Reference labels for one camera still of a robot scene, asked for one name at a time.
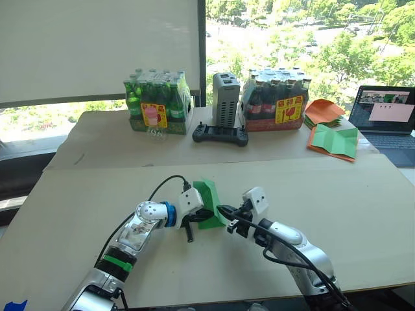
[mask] gray box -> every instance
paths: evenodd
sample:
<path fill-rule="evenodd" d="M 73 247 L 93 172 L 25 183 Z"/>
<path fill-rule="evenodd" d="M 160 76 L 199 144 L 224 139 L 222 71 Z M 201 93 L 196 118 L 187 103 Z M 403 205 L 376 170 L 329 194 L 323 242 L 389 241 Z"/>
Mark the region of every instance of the gray box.
<path fill-rule="evenodd" d="M 213 75 L 213 124 L 233 128 L 241 85 L 233 73 Z"/>

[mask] green glass bottle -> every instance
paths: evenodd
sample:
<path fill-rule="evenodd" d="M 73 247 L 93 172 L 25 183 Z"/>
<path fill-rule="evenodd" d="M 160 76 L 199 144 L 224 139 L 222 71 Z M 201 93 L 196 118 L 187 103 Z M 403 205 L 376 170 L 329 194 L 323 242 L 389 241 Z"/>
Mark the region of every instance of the green glass bottle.
<path fill-rule="evenodd" d="M 157 97 L 156 103 L 159 105 L 164 105 L 166 111 L 166 118 L 168 121 L 171 121 L 170 113 L 170 86 L 166 82 L 157 82 Z"/>
<path fill-rule="evenodd" d="M 131 118 L 136 120 L 142 120 L 143 114 L 140 107 L 140 98 L 135 92 L 127 93 L 126 104 L 130 111 Z"/>
<path fill-rule="evenodd" d="M 134 87 L 131 80 L 124 80 L 123 84 L 125 86 L 125 93 L 128 94 L 129 92 L 134 92 Z"/>
<path fill-rule="evenodd" d="M 170 114 L 173 122 L 184 122 L 184 105 L 177 84 L 171 85 Z"/>
<path fill-rule="evenodd" d="M 156 84 L 151 81 L 147 81 L 147 92 L 148 92 L 149 103 L 155 104 L 157 100 Z"/>

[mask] laptop keyboard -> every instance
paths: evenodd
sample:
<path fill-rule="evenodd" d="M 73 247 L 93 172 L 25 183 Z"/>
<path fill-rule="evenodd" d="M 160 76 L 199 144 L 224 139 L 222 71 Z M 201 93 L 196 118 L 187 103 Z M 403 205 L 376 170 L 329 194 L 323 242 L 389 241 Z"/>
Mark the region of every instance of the laptop keyboard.
<path fill-rule="evenodd" d="M 415 137 L 393 135 L 364 135 L 376 148 L 415 149 Z"/>

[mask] window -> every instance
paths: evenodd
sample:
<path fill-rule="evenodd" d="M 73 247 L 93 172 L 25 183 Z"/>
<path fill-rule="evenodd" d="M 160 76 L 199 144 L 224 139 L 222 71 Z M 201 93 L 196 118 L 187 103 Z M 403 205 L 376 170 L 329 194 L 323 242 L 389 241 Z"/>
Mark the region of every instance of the window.
<path fill-rule="evenodd" d="M 67 135 L 84 111 L 126 109 L 125 100 L 70 102 L 0 109 L 0 141 Z"/>
<path fill-rule="evenodd" d="M 349 114 L 360 85 L 415 85 L 414 16 L 414 0 L 206 0 L 207 105 L 216 72 L 296 66 Z"/>

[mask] white roller shade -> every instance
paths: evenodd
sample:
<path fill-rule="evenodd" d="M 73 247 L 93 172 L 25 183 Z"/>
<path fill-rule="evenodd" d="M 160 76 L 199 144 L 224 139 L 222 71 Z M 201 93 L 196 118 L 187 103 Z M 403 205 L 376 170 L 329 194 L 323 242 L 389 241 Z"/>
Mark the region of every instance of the white roller shade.
<path fill-rule="evenodd" d="M 197 0 L 0 1 L 0 108 L 120 94 L 137 67 L 183 69 L 189 87 L 198 91 L 197 5 Z"/>

